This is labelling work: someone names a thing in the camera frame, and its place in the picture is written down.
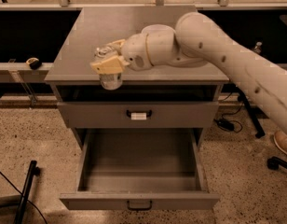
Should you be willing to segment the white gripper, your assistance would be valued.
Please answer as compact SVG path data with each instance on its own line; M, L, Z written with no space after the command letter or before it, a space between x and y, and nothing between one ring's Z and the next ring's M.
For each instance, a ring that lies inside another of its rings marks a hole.
M130 66L132 70L141 71L151 68L151 63L148 58L146 49L147 34L132 35L127 40L119 39L108 43L108 46L113 48L122 56L111 56L92 62L90 67L98 75L119 74L125 70L126 66Z

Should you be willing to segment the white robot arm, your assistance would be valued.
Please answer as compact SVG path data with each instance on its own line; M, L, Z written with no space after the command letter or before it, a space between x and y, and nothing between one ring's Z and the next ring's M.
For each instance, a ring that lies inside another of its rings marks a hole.
M184 14L174 28L149 25L137 35L97 48L90 67L105 89L115 90L127 67L142 71L203 61L218 67L287 134L287 71L234 41L201 13Z

